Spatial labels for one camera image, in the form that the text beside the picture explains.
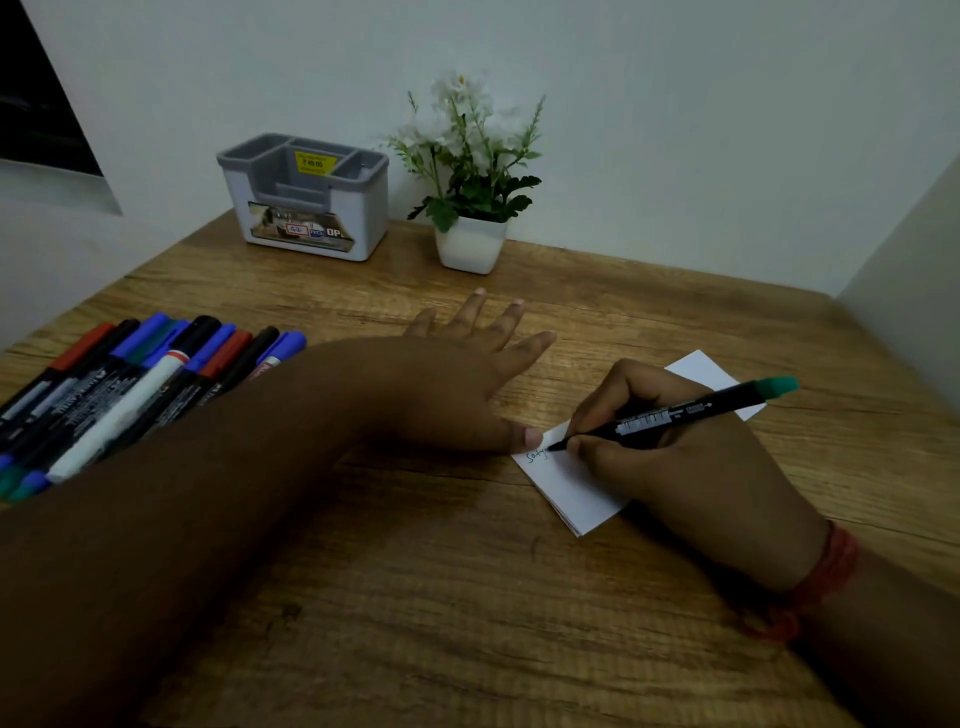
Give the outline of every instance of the left hand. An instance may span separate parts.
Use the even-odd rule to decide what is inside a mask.
[[[340,366],[369,377],[376,397],[369,407],[380,413],[376,430],[443,449],[526,452],[540,444],[539,430],[498,417],[491,399],[533,366],[557,334],[541,331],[508,347],[523,317],[523,301],[480,328],[486,298],[478,288],[433,336],[437,311],[427,308],[403,336],[335,342]]]

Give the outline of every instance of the plant stem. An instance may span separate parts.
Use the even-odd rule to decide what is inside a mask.
[[[433,167],[433,183],[437,185],[437,196],[442,199],[444,191],[440,188],[440,172],[437,171],[437,151],[434,149],[433,144],[430,145],[430,164]]]

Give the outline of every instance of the pen stand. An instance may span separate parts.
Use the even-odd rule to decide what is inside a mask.
[[[217,161],[249,243],[366,260],[387,231],[384,154],[264,133]]]

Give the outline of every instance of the white paper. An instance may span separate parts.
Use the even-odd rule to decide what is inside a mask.
[[[732,387],[737,383],[736,379],[724,372],[713,359],[699,349],[665,369],[713,390]],[[758,404],[744,407],[736,413],[741,419],[748,420],[765,406]],[[616,515],[630,499],[605,491],[588,473],[584,464],[566,452],[546,451],[546,448],[564,438],[569,422],[570,420],[567,420],[544,433],[543,442],[538,449],[514,455],[514,459],[570,530],[576,536],[583,536]]]

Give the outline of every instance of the blue marker cap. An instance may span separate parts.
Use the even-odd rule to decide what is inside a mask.
[[[154,365],[163,358],[163,355],[170,351],[170,345],[173,343],[173,340],[180,336],[188,326],[190,326],[190,322],[186,319],[177,321],[173,328],[167,331],[167,335],[156,345],[154,352],[150,354],[150,356],[144,357],[143,363],[140,366],[146,369],[153,369]]]
[[[49,485],[50,481],[47,480],[46,473],[43,471],[30,471],[23,476],[23,480],[20,481],[16,490],[7,496],[7,500],[11,503],[24,500],[45,490]]]
[[[138,346],[143,344],[147,339],[153,336],[157,330],[163,325],[167,324],[170,321],[170,317],[165,313],[155,313],[145,322],[140,324],[137,327],[137,330],[134,331],[130,336],[121,341],[116,348],[110,354],[112,356],[125,357],[127,354],[131,353]]]
[[[280,338],[274,342],[273,346],[260,354],[260,358],[256,360],[256,365],[260,366],[260,362],[268,356],[277,358],[280,361],[285,361],[294,354],[302,352],[305,347],[306,336],[299,331],[284,331],[280,334]]]
[[[193,355],[190,363],[187,364],[184,369],[194,373],[201,370],[206,366],[206,362],[210,360],[210,357],[220,350],[220,347],[224,345],[224,342],[227,341],[236,330],[237,327],[235,324],[223,324],[217,329],[217,332],[207,340],[201,349]]]

